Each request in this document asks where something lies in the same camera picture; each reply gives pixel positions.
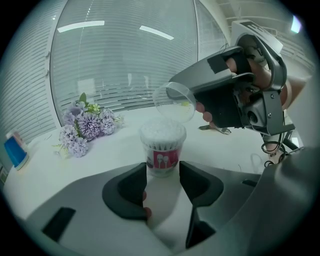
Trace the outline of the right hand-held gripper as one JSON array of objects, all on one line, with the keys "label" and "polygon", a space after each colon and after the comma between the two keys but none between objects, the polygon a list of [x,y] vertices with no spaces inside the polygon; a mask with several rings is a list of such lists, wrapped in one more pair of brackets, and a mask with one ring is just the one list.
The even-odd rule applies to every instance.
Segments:
[{"label": "right hand-held gripper", "polygon": [[[287,80],[282,48],[280,41],[253,21],[233,21],[231,46],[174,75],[169,80],[168,97],[179,99],[192,93],[220,128],[248,128],[269,136],[291,131],[295,127],[284,123],[280,98]],[[227,65],[230,58],[237,62],[237,72]],[[253,85],[256,76],[247,59],[270,72],[268,88]],[[243,89],[251,93],[248,104],[239,98]]]}]

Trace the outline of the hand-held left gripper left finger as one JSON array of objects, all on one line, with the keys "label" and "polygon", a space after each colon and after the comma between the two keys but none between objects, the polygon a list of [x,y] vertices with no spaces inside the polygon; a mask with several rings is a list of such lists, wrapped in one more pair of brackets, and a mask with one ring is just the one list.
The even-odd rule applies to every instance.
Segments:
[{"label": "hand-held left gripper left finger", "polygon": [[146,185],[144,162],[80,178],[38,206],[26,222],[76,255],[170,256],[147,226]]}]

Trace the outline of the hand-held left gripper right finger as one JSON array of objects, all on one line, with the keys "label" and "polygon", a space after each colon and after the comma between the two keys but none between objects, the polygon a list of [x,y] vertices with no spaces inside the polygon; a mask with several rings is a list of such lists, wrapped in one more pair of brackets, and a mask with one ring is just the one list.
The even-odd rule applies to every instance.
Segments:
[{"label": "hand-held left gripper right finger", "polygon": [[179,181],[192,204],[187,249],[221,229],[247,201],[260,174],[180,161]]}]

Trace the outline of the clear plastic lid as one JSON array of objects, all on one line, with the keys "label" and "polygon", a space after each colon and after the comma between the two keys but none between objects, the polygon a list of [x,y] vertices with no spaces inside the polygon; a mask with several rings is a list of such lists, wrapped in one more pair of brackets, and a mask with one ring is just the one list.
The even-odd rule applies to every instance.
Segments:
[{"label": "clear plastic lid", "polygon": [[183,84],[167,82],[152,95],[157,110],[166,118],[179,123],[190,121],[196,111],[196,99]]}]

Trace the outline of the person's right forearm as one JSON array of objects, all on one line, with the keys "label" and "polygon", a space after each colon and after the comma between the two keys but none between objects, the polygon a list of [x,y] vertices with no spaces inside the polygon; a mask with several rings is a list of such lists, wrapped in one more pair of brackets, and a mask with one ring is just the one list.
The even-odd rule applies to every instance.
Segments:
[{"label": "person's right forearm", "polygon": [[295,76],[287,77],[285,85],[280,92],[280,100],[283,111],[289,108],[289,106],[305,87],[307,81],[307,78],[299,78]]}]

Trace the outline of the person's right hand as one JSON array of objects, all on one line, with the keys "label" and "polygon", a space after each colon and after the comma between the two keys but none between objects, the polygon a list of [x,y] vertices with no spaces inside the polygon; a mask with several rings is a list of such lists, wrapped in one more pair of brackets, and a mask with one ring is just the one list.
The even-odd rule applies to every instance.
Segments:
[{"label": "person's right hand", "polygon": [[[255,62],[253,59],[247,58],[247,62],[250,66],[251,72],[255,75],[255,80],[253,85],[259,89],[265,89],[269,87],[270,81],[271,81],[271,73],[266,70],[264,67],[259,65],[257,62]],[[238,74],[238,66],[237,62],[235,61],[234,58],[230,57],[225,61],[227,67],[230,69],[232,73]],[[249,103],[249,98],[250,98],[251,93],[243,89],[241,91],[241,95],[239,96],[239,99],[243,104],[248,104]],[[206,110],[204,105],[197,101],[196,102],[196,111],[202,114],[202,118],[204,121],[209,123],[209,125],[212,128],[220,128],[220,126],[217,126],[214,123],[214,119],[212,114]]]}]

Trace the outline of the person's left hand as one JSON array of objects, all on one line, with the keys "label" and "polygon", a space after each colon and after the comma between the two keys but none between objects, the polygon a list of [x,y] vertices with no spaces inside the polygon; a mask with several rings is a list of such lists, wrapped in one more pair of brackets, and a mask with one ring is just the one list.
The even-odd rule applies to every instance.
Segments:
[{"label": "person's left hand", "polygon": [[[142,195],[142,201],[144,202],[146,199],[147,199],[147,193],[146,191],[144,191]],[[143,209],[146,213],[147,220],[149,220],[150,217],[152,216],[152,210],[147,206],[143,206]]]}]

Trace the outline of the white table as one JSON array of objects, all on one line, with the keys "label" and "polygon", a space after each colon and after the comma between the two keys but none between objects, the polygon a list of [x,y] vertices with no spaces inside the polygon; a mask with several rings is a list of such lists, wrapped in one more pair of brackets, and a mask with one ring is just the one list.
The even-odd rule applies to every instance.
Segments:
[{"label": "white table", "polygon": [[[90,143],[83,157],[57,155],[54,145],[58,132],[52,131],[33,139],[30,158],[20,170],[10,170],[4,195],[13,212],[25,219],[50,196],[71,182],[104,171],[136,164],[145,154],[139,137],[141,125],[160,114],[154,107],[123,111],[125,125],[113,135]],[[180,159],[242,173],[261,174],[270,157],[261,149],[263,137],[250,129],[233,128],[229,135],[205,125],[196,112],[184,124],[187,137]],[[151,231],[173,252],[184,249],[191,204],[178,183],[178,174],[165,178],[147,178],[146,204],[152,210]]]}]

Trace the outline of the purple flower bouquet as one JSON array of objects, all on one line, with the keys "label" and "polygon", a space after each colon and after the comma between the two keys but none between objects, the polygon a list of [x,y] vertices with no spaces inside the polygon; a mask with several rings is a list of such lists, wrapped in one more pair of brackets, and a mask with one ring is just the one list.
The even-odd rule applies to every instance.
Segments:
[{"label": "purple flower bouquet", "polygon": [[64,126],[58,134],[59,143],[53,147],[61,158],[81,158],[89,150],[89,142],[103,136],[110,136],[123,127],[122,115],[116,116],[109,108],[87,101],[82,93],[63,113]]}]

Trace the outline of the blue paper cup stack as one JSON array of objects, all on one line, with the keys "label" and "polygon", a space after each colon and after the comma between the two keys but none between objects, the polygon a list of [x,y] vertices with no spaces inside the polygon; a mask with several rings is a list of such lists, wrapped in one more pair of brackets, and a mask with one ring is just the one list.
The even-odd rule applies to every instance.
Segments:
[{"label": "blue paper cup stack", "polygon": [[6,134],[4,148],[17,171],[20,170],[29,159],[29,155],[24,146],[25,144],[18,132],[10,131]]}]

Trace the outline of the white window blinds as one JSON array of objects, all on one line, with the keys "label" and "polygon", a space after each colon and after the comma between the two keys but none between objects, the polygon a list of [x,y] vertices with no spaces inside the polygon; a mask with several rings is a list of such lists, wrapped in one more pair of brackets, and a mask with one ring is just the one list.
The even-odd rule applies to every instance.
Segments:
[{"label": "white window blinds", "polygon": [[193,0],[67,0],[50,60],[58,116],[81,94],[113,111],[151,107],[197,61],[197,41]]}]

